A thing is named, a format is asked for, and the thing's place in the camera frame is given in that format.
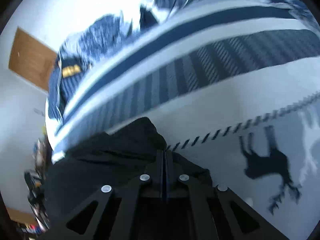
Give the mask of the blue striped bed sheet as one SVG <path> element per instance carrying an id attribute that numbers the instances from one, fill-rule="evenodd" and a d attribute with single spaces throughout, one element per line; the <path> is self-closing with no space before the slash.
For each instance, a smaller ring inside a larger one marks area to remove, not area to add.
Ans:
<path id="1" fill-rule="evenodd" d="M 319 25 L 302 0 L 196 0 L 97 63 L 46 115 L 52 166 L 148 118 L 286 239 L 319 222 Z"/>

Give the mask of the blue white crumpled duvet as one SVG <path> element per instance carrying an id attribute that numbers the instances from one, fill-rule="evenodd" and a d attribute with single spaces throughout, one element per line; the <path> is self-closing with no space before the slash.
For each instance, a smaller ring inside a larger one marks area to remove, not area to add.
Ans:
<path id="1" fill-rule="evenodd" d="M 195 0 L 143 0 L 135 18 L 125 20 L 123 12 L 107 14 L 86 30 L 70 35 L 57 53 L 49 78 L 48 116 L 61 122 L 65 106 L 92 67 L 111 58 L 135 42 L 151 27 L 166 21 L 176 11 Z"/>

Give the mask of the cluttered dark side table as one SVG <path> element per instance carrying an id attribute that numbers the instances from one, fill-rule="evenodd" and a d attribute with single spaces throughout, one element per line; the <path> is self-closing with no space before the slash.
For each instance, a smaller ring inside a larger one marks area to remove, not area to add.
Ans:
<path id="1" fill-rule="evenodd" d="M 48 167 L 52 164 L 52 148 L 46 134 L 35 142 L 33 158 L 34 169 L 24 172 L 29 191 L 27 199 L 40 229 L 46 232 L 50 228 L 50 222 L 44 207 L 44 181 Z"/>

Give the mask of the black puffer jacket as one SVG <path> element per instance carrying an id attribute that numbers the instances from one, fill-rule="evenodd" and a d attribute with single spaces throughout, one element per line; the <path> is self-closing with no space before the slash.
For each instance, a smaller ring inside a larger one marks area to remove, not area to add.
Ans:
<path id="1" fill-rule="evenodd" d="M 113 135 L 95 135 L 69 150 L 49 169 L 44 184 L 51 227 L 102 185 L 123 186 L 143 174 L 156 161 L 158 151 L 168 151 L 167 144 L 148 118 L 140 118 Z M 207 176 L 197 173 L 196 177 L 212 182 L 209 171 Z M 142 212 L 139 218 L 145 218 L 146 223 L 135 226 L 133 239 L 184 239 L 174 229 L 174 220 L 168 218 L 173 213 L 165 198 L 161 205 L 152 203 Z"/>

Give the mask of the brown wooden door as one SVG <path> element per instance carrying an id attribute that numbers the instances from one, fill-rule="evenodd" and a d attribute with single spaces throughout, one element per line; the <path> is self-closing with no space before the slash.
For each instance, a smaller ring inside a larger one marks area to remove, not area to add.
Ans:
<path id="1" fill-rule="evenodd" d="M 10 70 L 47 91 L 55 59 L 55 51 L 17 28 L 9 59 Z"/>

